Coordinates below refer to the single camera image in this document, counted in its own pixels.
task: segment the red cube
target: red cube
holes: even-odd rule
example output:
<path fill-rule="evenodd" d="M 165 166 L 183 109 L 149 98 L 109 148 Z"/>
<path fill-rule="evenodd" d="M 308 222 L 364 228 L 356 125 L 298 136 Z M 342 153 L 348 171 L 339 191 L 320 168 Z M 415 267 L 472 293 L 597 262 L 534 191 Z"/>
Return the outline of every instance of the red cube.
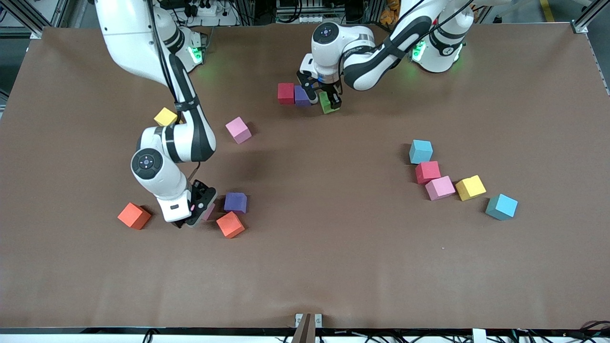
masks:
<path fill-rule="evenodd" d="M 144 224 L 151 218 L 151 214 L 144 211 L 140 206 L 129 203 L 125 206 L 121 214 L 118 215 L 118 218 L 130 228 L 141 230 L 144 227 Z"/>
<path fill-rule="evenodd" d="M 440 177 L 439 163 L 437 161 L 422 162 L 415 168 L 418 184 L 426 184 Z"/>
<path fill-rule="evenodd" d="M 278 84 L 278 102 L 280 105 L 295 104 L 295 84 Z"/>

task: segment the green cube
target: green cube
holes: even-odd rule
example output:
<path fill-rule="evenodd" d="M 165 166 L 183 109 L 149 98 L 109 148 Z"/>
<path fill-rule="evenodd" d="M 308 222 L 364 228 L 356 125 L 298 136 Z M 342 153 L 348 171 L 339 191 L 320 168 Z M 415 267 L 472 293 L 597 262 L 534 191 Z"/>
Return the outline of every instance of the green cube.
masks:
<path fill-rule="evenodd" d="M 320 105 L 322 106 L 322 111 L 324 111 L 324 114 L 328 114 L 338 110 L 331 108 L 331 101 L 328 100 L 328 94 L 326 92 L 321 92 L 318 97 L 320 98 Z"/>

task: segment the purple cube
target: purple cube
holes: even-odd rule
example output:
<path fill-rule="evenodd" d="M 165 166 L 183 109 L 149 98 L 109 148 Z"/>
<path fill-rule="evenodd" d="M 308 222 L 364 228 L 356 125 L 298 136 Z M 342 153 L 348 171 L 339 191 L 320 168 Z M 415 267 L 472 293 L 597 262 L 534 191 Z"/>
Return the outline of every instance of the purple cube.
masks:
<path fill-rule="evenodd" d="M 224 211 L 245 214 L 247 202 L 248 199 L 244 193 L 227 193 L 224 200 Z"/>
<path fill-rule="evenodd" d="M 295 104 L 297 106 L 311 106 L 307 93 L 301 85 L 295 85 Z"/>

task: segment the orange cube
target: orange cube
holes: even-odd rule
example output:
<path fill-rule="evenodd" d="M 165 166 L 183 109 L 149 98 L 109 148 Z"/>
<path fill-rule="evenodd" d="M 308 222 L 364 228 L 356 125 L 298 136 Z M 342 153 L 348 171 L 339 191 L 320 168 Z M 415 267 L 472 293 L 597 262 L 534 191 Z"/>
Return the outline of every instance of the orange cube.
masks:
<path fill-rule="evenodd" d="M 151 214 L 144 211 L 140 206 L 129 203 L 117 218 L 130 228 L 141 230 L 151 218 Z"/>
<path fill-rule="evenodd" d="M 223 234 L 227 238 L 233 238 L 241 233 L 244 228 L 242 223 L 237 218 L 235 212 L 229 212 L 216 221 Z"/>

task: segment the yellow cube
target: yellow cube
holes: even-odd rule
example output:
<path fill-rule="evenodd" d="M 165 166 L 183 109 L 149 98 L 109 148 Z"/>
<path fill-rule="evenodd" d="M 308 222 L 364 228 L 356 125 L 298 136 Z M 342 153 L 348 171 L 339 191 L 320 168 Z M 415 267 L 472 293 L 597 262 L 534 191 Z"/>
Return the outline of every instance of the yellow cube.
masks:
<path fill-rule="evenodd" d="M 456 189 L 462 201 L 476 198 L 486 192 L 483 182 L 481 182 L 481 178 L 478 175 L 456 183 Z"/>
<path fill-rule="evenodd" d="M 161 112 L 154 117 L 154 121 L 161 126 L 169 126 L 170 124 L 174 123 L 177 118 L 177 114 L 168 110 L 166 107 L 163 107 Z"/>

